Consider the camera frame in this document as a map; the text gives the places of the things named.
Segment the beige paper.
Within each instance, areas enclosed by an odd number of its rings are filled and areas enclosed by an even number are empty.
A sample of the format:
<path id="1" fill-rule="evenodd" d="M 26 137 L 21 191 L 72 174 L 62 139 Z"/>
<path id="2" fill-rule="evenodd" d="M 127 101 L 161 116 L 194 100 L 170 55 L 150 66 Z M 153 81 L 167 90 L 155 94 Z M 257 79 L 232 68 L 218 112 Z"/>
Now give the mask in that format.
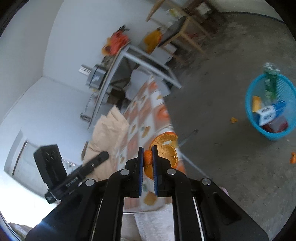
<path id="1" fill-rule="evenodd" d="M 108 179 L 114 173 L 117 163 L 116 154 L 129 126 L 116 106 L 113 106 L 107 115 L 102 115 L 99 118 L 94 127 L 92 139 L 87 145 L 83 165 L 86 165 L 103 151 L 109 153 L 109 158 L 88 174 L 86 179 L 102 181 Z"/>

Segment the orange peel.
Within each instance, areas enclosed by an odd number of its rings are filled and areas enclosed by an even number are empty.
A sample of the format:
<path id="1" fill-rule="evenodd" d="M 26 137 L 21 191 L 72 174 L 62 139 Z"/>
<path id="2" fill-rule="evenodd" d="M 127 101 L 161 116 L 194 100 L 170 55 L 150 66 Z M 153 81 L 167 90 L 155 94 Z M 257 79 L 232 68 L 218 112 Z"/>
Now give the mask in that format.
<path id="1" fill-rule="evenodd" d="M 178 136 L 174 132 L 165 132 L 155 137 L 149 145 L 149 148 L 144 151 L 144 173 L 153 180 L 152 170 L 152 147 L 156 146 L 159 157 L 168 159 L 171 167 L 178 166 L 178 155 L 176 151 Z"/>

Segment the steel lunch container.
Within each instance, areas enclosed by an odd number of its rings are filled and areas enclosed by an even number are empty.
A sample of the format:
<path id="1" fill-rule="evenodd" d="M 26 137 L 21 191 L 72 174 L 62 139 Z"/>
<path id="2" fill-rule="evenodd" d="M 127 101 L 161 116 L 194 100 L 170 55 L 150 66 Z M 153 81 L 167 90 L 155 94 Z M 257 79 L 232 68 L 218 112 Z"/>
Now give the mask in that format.
<path id="1" fill-rule="evenodd" d="M 81 114 L 80 114 L 80 118 L 81 118 L 81 120 L 86 121 L 86 122 L 88 122 L 88 123 L 90 123 L 90 121 L 91 121 L 91 117 L 87 116 L 87 115 L 84 114 L 84 113 L 81 113 Z"/>

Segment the ginkgo patterned tablecloth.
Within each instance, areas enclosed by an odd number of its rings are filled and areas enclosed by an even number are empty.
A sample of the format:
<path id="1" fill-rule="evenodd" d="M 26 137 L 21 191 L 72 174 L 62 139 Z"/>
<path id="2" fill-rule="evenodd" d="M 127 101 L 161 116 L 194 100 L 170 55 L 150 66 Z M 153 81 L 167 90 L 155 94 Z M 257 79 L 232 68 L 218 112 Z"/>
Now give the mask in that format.
<path id="1" fill-rule="evenodd" d="M 152 140 L 174 128 L 155 77 L 150 76 L 135 95 L 123 116 L 129 123 L 116 155 L 116 169 L 125 167 L 127 160 L 137 157 L 138 148 L 149 148 Z M 171 202 L 171 198 L 158 198 L 154 194 L 154 182 L 143 174 L 142 195 L 140 198 L 126 198 L 125 213 L 137 213 L 158 210 Z"/>

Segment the white side table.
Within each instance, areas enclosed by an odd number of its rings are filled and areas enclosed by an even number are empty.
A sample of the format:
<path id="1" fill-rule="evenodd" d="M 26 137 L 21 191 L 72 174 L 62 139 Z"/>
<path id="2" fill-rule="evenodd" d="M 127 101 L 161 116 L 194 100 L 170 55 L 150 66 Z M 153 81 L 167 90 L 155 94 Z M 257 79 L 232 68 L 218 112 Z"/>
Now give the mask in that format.
<path id="1" fill-rule="evenodd" d="M 79 69 L 79 72 L 85 72 L 88 76 L 86 85 L 98 94 L 91 116 L 84 118 L 88 126 L 94 123 L 108 88 L 111 86 L 123 90 L 130 84 L 133 71 L 138 68 L 147 74 L 159 76 L 178 89 L 182 88 L 177 77 L 165 62 L 162 63 L 155 56 L 132 44 L 126 44 L 114 57 L 108 58 L 106 64 L 96 64 L 92 69 L 82 65 Z"/>

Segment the white blue carton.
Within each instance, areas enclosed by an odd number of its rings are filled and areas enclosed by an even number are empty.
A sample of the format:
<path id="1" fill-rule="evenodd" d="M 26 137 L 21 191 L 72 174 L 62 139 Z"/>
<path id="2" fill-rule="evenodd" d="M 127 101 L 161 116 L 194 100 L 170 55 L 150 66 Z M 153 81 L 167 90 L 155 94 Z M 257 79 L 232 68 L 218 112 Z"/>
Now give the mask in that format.
<path id="1" fill-rule="evenodd" d="M 284 100 L 280 100 L 277 103 L 274 103 L 272 105 L 265 106 L 261 109 L 259 109 L 254 115 L 254 121 L 259 126 L 264 126 L 271 121 L 273 121 L 275 118 L 279 117 L 283 114 L 285 107 L 287 103 Z"/>

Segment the red plastic bag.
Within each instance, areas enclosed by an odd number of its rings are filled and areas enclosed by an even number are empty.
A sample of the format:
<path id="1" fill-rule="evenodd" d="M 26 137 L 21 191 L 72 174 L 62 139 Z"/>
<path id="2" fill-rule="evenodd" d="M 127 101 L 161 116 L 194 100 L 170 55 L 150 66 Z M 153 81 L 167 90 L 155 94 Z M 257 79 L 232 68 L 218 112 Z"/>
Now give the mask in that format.
<path id="1" fill-rule="evenodd" d="M 114 56 L 118 51 L 130 42 L 129 37 L 123 33 L 122 30 L 118 30 L 112 34 L 110 38 L 107 38 L 107 43 L 102 48 L 102 54 L 104 56 Z"/>

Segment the yellow plastic bag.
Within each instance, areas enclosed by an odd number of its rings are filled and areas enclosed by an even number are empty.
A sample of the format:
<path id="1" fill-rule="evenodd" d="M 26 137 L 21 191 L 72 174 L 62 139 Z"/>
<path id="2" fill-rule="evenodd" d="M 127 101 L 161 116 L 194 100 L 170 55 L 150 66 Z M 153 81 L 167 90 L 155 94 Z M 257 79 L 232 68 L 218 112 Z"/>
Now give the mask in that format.
<path id="1" fill-rule="evenodd" d="M 145 51 L 148 54 L 151 54 L 154 51 L 154 49 L 158 46 L 162 39 L 162 36 L 163 34 L 161 32 L 161 28 L 157 28 L 144 38 Z"/>

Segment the wooden chair black seat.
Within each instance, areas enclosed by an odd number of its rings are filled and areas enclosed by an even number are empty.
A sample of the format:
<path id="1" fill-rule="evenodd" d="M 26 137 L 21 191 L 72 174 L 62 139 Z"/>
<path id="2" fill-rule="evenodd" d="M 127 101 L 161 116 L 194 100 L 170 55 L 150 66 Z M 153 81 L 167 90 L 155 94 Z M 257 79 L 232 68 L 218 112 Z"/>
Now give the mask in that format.
<path id="1" fill-rule="evenodd" d="M 171 6 L 172 8 L 175 8 L 179 13 L 181 13 L 183 16 L 174 22 L 169 28 L 164 26 L 161 22 L 158 22 L 157 20 L 153 19 L 152 16 L 154 13 L 163 5 L 167 4 Z M 191 46 L 193 46 L 195 49 L 197 49 L 200 53 L 202 53 L 207 59 L 209 59 L 208 54 L 201 48 L 199 44 L 197 44 L 189 34 L 186 33 L 187 28 L 190 24 L 195 25 L 206 37 L 211 38 L 211 35 L 191 16 L 189 16 L 185 11 L 183 11 L 177 4 L 175 4 L 173 1 L 155 1 L 153 7 L 151 8 L 147 18 L 146 22 L 152 20 L 153 22 L 157 23 L 159 26 L 164 27 L 166 29 L 166 32 L 160 41 L 158 47 L 162 48 L 163 50 L 167 51 L 169 54 L 174 56 L 173 53 L 165 49 L 165 46 L 168 44 L 171 44 L 171 42 L 177 40 L 179 37 L 184 39 L 187 43 L 189 43 Z"/>

